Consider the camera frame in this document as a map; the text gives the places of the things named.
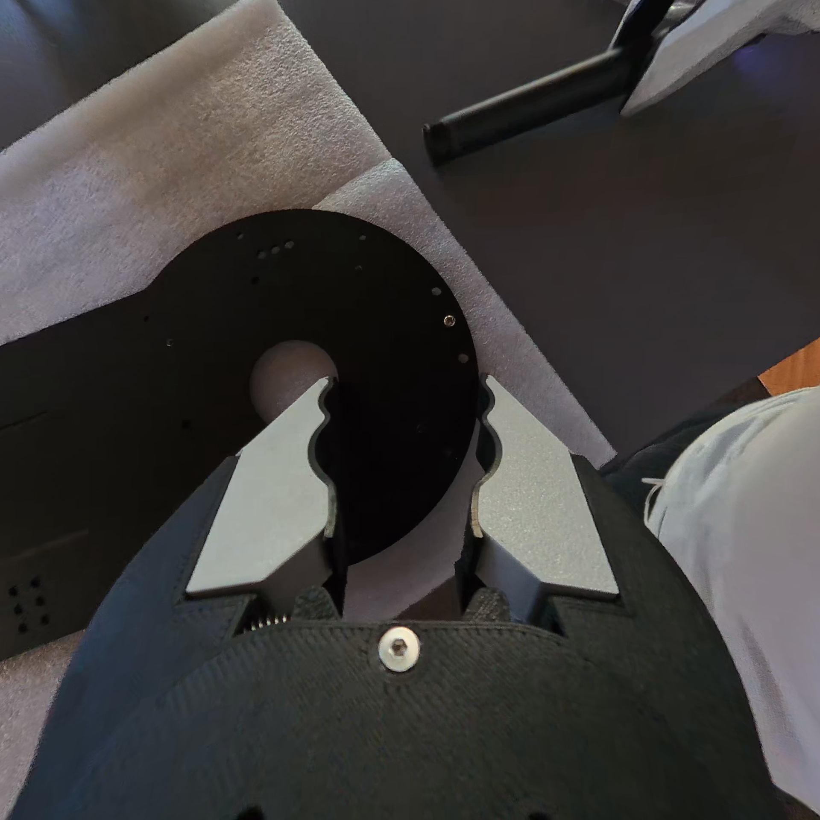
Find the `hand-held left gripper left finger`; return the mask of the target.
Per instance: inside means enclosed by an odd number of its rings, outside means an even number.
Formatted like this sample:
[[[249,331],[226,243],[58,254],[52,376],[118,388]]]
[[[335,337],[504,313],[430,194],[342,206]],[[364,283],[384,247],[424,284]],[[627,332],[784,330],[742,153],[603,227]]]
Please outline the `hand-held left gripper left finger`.
[[[331,578],[336,492],[315,445],[330,420],[324,400],[333,383],[317,380],[241,449],[188,596],[294,600]]]

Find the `black metal tube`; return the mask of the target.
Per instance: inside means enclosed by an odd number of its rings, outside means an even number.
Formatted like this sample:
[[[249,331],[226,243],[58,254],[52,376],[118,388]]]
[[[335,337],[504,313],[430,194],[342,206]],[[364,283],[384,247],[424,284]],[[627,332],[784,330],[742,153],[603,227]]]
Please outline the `black metal tube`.
[[[434,167],[611,99],[628,97],[658,46],[672,1],[633,2],[608,48],[595,56],[453,112],[423,127]]]

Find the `white foam sheet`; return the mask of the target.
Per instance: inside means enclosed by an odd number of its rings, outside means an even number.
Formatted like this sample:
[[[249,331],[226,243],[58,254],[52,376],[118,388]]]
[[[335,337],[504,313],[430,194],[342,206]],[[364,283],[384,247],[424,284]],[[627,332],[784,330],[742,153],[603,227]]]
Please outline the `white foam sheet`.
[[[615,451],[405,169],[275,2],[240,2],[2,155],[3,543],[77,560],[69,603],[108,591],[62,678],[13,818],[431,817],[477,797],[424,753],[376,660],[375,632],[227,634],[232,609],[160,605],[170,564],[126,566],[143,541],[177,547],[185,498],[259,426],[236,385],[174,398],[206,343],[252,329],[261,285],[161,270],[192,241],[258,211],[318,206],[377,218],[456,287],[481,355],[571,448]]]

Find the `person's white shirt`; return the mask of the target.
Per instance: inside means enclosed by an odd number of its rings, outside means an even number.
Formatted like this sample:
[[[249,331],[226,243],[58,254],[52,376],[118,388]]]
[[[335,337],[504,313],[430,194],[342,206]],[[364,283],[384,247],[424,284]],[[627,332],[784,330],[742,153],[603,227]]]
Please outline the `person's white shirt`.
[[[644,524],[721,631],[775,785],[818,814],[818,387],[734,410],[649,483]]]

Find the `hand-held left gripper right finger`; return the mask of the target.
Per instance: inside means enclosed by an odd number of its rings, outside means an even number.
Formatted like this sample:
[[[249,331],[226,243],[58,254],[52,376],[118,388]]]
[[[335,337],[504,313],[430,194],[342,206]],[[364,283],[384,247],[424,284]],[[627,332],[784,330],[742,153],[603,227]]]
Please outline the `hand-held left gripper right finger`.
[[[480,587],[509,603],[620,594],[570,449],[493,376],[480,378],[477,458],[457,563],[463,602]]]

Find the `black round metal plate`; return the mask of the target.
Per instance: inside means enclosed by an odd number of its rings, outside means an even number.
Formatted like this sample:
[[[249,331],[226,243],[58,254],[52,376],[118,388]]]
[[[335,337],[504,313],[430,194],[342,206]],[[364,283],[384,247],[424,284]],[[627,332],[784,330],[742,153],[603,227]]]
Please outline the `black round metal plate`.
[[[2,346],[1,653],[87,626],[171,514],[262,429],[262,354],[315,344],[338,374],[319,463],[348,565],[417,526],[476,424],[466,317],[373,223],[269,211],[179,253],[137,294]]]

